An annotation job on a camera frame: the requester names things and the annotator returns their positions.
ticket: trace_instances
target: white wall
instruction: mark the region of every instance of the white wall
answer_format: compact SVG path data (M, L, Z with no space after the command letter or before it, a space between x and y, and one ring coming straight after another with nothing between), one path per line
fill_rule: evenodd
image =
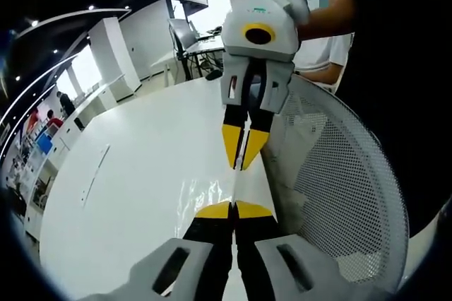
M172 51L167 4L160 0L120 22L133 65L139 78L150 75L150 65Z
M69 72L67 70L63 71L58 77L56 86L59 91L67 94L71 100L77 97L77 91L69 78Z
M89 45L84 47L72 61L72 65L67 68L67 71L77 95L88 93L96 83L102 80L102 75Z
M112 46L114 56L118 62L122 73L125 73L124 79L130 89L135 91L140 85L140 79L136 73L135 66L131 60L129 52L127 51L126 42L122 35L118 19L116 17L105 18L105 27L109 37L110 45Z

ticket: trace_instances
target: white shirt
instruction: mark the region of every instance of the white shirt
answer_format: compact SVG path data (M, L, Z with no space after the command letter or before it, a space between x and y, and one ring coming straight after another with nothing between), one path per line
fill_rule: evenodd
M344 66L350 49L351 34L303 41L295 54L297 70L321 70L334 63Z

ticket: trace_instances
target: person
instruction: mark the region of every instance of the person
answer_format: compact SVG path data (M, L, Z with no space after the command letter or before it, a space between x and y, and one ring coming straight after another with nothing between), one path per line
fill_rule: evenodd
M63 108L67 116L71 115L73 112L76 111L76 107L73 105L71 99L67 94L58 91L56 92L56 96L59 98L61 107ZM82 121L78 117L74 119L74 123L81 131L84 130L85 127L83 126Z
M6 177L6 188L11 188L17 190L17 184L13 179L10 179L8 176Z
M35 128L36 123L39 121L38 114L39 114L39 112L38 112L37 108L35 108L33 110L33 112L31 113L30 118L28 120L28 126L27 126L28 133L30 133L33 130L33 128Z
M379 140L403 195L411 237L451 195L450 184L431 182L441 170L421 160L438 156L427 155L436 148L431 143L429 149L422 145L439 135L433 134L436 128L419 126L422 114L415 102L419 94L438 90L422 77L445 71L437 66L442 51L433 47L433 37L442 36L440 29L447 26L421 3L428 0L335 0L297 27L300 41L355 33L336 95Z
M335 0L319 0L325 8ZM334 85L347 63L352 34L303 41L294 57L295 73L316 83Z
M58 128L61 128L63 125L63 121L54 116L54 111L52 109L47 112L47 118L49 119L47 126L55 124Z

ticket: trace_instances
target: ceiling light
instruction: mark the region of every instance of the ceiling light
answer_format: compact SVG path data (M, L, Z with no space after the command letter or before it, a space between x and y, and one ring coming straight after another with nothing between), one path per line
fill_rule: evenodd
M69 61L70 59L73 59L75 57L77 57L80 53L77 53L75 55L72 55L70 57L68 57L67 59L64 59L63 61L55 64L52 68L48 69L47 71L45 71L43 74L41 74L40 76L38 76L32 83L30 83L28 85L27 88L24 89L24 91L22 93L20 93L18 95L18 97L15 98L15 100L9 105L8 109L5 111L5 113L3 114L3 116L0 118L0 125L3 124L5 118L8 116L9 112L14 108L14 106L16 105L17 102L19 102L20 98L22 96L24 96L31 87L33 87L36 82L38 82L41 78L43 78L44 76L46 76L48 73L50 73L50 71L54 70L55 68L58 68L59 66L61 66L62 64L66 63L67 61Z

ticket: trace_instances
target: mesh chair back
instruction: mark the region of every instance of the mesh chair back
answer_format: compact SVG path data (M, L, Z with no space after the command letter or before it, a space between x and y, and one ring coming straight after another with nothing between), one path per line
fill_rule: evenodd
M278 219L347 280L395 292L408 223L379 142L335 96L297 76L289 87L263 151Z

